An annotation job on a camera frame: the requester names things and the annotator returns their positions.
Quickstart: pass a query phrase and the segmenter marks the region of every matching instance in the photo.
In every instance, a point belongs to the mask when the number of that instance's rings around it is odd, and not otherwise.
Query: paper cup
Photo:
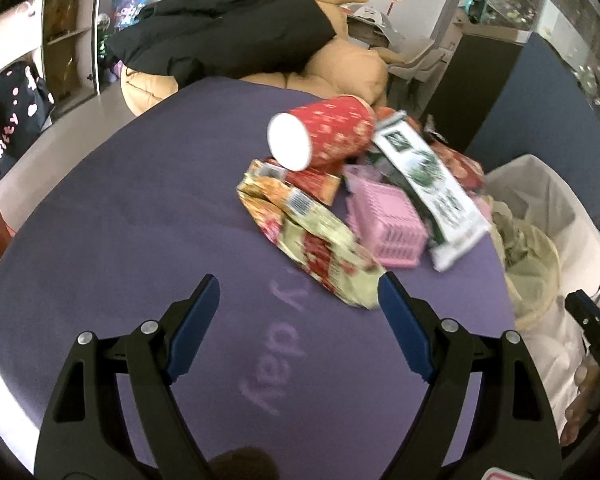
[[[371,142],[373,110],[362,99],[341,95],[277,114],[269,121],[271,155],[302,171],[357,155]]]

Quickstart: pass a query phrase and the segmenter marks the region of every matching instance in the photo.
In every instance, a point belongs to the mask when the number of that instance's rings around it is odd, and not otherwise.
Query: pink plastic basket
[[[382,174],[376,168],[362,164],[346,164],[342,173],[347,182],[347,189],[352,193],[358,191],[360,181],[380,182],[382,179]]]
[[[387,267],[416,267],[429,234],[404,191],[359,181],[347,198],[347,224],[362,245]]]

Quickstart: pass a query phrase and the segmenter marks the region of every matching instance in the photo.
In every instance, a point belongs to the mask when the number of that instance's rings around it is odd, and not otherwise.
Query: black jacket
[[[109,55],[181,88],[206,76],[300,72],[335,35],[315,0],[163,0],[139,19],[107,40]]]

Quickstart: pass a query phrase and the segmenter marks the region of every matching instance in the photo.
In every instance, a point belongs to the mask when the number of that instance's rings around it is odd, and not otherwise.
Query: round table
[[[189,297],[210,272],[221,304],[173,393],[204,455],[267,451],[285,480],[374,480],[422,402],[380,310],[353,308],[260,232],[235,186],[267,156],[277,112],[315,97],[225,78],[182,89],[82,161],[40,204],[0,262],[0,373],[32,420],[77,334],[131,332]],[[342,218],[343,190],[333,210]],[[429,256],[396,270],[440,317],[499,336],[513,327],[502,268],[485,237],[445,273]],[[464,447],[472,380],[448,460]],[[151,462],[128,378],[125,418]]]

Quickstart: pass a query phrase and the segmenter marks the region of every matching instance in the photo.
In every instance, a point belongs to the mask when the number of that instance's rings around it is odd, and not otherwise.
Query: white snack package
[[[373,142],[384,156],[376,156],[374,161],[370,154],[370,160],[407,193],[429,230],[434,268],[447,270],[491,230],[491,224],[405,121],[376,131]]]

